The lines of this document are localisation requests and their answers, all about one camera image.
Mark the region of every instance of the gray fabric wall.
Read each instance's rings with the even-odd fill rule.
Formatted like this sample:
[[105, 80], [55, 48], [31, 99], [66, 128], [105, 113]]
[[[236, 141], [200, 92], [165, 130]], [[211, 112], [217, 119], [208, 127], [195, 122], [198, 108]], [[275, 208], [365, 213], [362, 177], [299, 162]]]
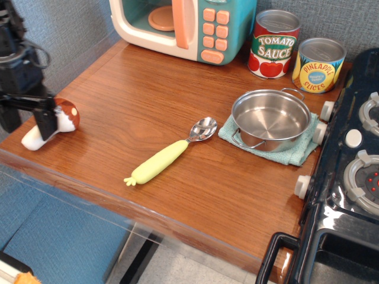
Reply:
[[[44, 83], [53, 92], [62, 90], [120, 39], [108, 0], [13, 0], [13, 4], [25, 19], [25, 38], [52, 57]], [[310, 37], [342, 41], [347, 61], [379, 47], [378, 0], [258, 0], [257, 12], [265, 9], [283, 9], [301, 19], [298, 43]], [[0, 127], [0, 141], [6, 136]]]

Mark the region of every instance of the can lid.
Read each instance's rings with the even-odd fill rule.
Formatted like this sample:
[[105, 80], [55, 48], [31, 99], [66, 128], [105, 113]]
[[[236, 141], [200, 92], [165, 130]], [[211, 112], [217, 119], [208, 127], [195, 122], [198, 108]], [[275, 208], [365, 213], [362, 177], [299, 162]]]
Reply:
[[317, 62], [340, 61], [346, 56], [346, 48], [329, 38], [309, 38], [300, 44], [298, 50], [303, 56]]
[[256, 16], [256, 22], [271, 33], [291, 32], [300, 28], [297, 16], [284, 10], [262, 11]]

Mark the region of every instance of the microwave window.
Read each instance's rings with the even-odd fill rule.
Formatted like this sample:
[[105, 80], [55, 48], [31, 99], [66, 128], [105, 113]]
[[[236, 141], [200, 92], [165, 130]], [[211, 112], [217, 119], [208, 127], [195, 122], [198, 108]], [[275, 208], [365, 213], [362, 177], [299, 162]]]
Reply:
[[155, 13], [159, 8], [171, 5], [171, 0], [123, 0], [125, 19], [134, 28], [174, 38], [174, 31], [158, 30], [149, 23], [151, 13]]

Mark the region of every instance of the tomato illustration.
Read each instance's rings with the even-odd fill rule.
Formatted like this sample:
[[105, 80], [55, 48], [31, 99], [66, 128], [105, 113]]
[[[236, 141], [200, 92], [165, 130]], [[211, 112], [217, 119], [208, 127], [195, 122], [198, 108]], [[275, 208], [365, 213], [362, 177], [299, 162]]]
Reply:
[[282, 63], [275, 63], [275, 62], [263, 62], [261, 64], [261, 73], [263, 76], [267, 78], [274, 78], [280, 74], [283, 70], [283, 64]]
[[257, 71], [259, 69], [259, 60], [250, 52], [249, 69], [251, 71]]
[[283, 67], [283, 73], [287, 73], [287, 71], [288, 71], [288, 68], [290, 68], [290, 63], [291, 63], [291, 60], [288, 60], [287, 62], [286, 62], [286, 64], [284, 65], [284, 67]]

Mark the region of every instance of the tile floor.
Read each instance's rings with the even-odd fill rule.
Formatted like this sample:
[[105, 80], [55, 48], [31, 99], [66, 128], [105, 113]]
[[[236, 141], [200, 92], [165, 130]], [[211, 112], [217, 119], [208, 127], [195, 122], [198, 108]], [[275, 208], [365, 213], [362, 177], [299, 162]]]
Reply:
[[[107, 284], [120, 283], [144, 241], [137, 234], [131, 235]], [[254, 284], [255, 278], [224, 260], [166, 237], [138, 284]]]

